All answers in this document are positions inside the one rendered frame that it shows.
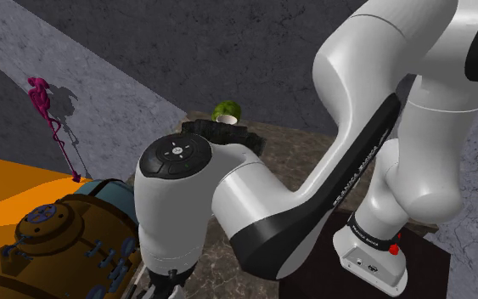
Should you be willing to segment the magenta flamingo figure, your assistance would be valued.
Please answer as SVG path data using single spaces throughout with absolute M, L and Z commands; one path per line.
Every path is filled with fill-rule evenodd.
M 76 183 L 80 183 L 82 176 L 76 172 L 65 151 L 65 142 L 62 141 L 58 136 L 58 131 L 62 127 L 61 123 L 49 115 L 50 98 L 47 93 L 47 91 L 50 89 L 49 84 L 41 77 L 29 77 L 27 82 L 31 85 L 31 89 L 28 91 L 28 96 L 31 102 L 51 129 L 53 134 L 52 138 L 59 145 L 67 165 L 70 168 L 72 180 Z

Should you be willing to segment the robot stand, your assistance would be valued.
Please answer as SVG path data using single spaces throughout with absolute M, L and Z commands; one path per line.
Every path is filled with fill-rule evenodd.
M 400 296 L 390 297 L 343 269 L 332 239 L 349 216 L 330 215 L 306 261 L 279 281 L 279 299 L 447 299 L 451 255 L 407 228 L 401 229 L 400 249 L 408 283 Z

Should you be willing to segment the green round cup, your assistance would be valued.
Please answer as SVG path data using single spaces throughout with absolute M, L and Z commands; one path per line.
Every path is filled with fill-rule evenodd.
M 211 119 L 216 122 L 235 125 L 241 117 L 241 107 L 232 100 L 219 103 L 211 114 Z

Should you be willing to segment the orange table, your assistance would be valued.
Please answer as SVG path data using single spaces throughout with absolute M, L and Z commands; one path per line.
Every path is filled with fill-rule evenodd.
M 0 160 L 0 247 L 14 243 L 17 223 L 34 208 L 75 192 L 79 183 L 69 174 Z

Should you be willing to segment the brown barrel machine blue knobs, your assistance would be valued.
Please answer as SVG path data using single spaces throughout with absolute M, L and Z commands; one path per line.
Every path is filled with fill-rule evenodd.
M 125 299 L 141 261 L 133 188 L 95 180 L 16 224 L 0 247 L 0 299 Z

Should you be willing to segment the black ragged basket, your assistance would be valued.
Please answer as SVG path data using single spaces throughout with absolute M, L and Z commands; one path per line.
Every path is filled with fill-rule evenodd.
M 229 125 L 221 122 L 198 119 L 182 124 L 182 133 L 194 133 L 214 144 L 242 144 L 257 156 L 261 156 L 267 140 L 247 127 Z

